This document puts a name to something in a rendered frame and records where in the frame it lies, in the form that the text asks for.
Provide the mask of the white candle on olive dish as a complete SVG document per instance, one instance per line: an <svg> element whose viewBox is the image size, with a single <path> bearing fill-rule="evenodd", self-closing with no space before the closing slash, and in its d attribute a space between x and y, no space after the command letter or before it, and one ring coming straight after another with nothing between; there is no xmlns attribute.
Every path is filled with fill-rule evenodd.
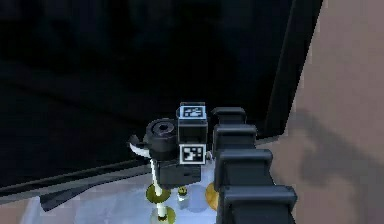
<svg viewBox="0 0 384 224"><path fill-rule="evenodd" d="M176 213L169 206L155 208L150 216L150 224L175 224Z"/></svg>
<svg viewBox="0 0 384 224"><path fill-rule="evenodd" d="M170 195L171 195L171 191L166 190L166 189L162 189L161 193L159 195L157 195L156 190L155 190L155 186L153 184L148 186L146 193L145 193L146 199L149 202L154 203L154 204L164 203L165 201L167 201L169 199Z"/></svg>

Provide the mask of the orange round plate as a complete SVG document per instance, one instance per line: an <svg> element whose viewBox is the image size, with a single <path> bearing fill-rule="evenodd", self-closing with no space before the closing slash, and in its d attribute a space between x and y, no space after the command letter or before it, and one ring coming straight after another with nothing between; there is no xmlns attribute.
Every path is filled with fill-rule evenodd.
<svg viewBox="0 0 384 224"><path fill-rule="evenodd" d="M213 210L217 210L219 193L214 189L214 183L211 182L205 190L205 200L209 207Z"/></svg>

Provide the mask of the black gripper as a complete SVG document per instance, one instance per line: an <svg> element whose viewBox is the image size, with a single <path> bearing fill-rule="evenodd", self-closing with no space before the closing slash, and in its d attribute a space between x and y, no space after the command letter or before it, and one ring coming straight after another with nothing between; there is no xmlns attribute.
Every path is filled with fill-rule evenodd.
<svg viewBox="0 0 384 224"><path fill-rule="evenodd" d="M129 138L129 148L139 156L151 157L150 166L155 187L174 189L201 180L199 165L180 163L177 122L174 119L163 118L149 123L146 127L145 142L132 135Z"/></svg>

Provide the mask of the black television set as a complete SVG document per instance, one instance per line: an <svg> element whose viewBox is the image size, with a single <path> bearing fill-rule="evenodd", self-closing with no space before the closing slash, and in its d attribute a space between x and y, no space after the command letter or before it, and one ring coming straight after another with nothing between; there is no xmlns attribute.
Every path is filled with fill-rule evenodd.
<svg viewBox="0 0 384 224"><path fill-rule="evenodd" d="M286 127L323 0L0 0L0 204L144 167L181 102Z"/></svg>

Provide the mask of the small white bottle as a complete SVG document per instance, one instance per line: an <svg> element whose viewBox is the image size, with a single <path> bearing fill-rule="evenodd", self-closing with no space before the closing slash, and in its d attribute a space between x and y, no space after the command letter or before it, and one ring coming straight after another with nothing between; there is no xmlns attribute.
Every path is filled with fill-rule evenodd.
<svg viewBox="0 0 384 224"><path fill-rule="evenodd" d="M186 209L189 206L189 195L186 186L177 189L177 202L180 209Z"/></svg>

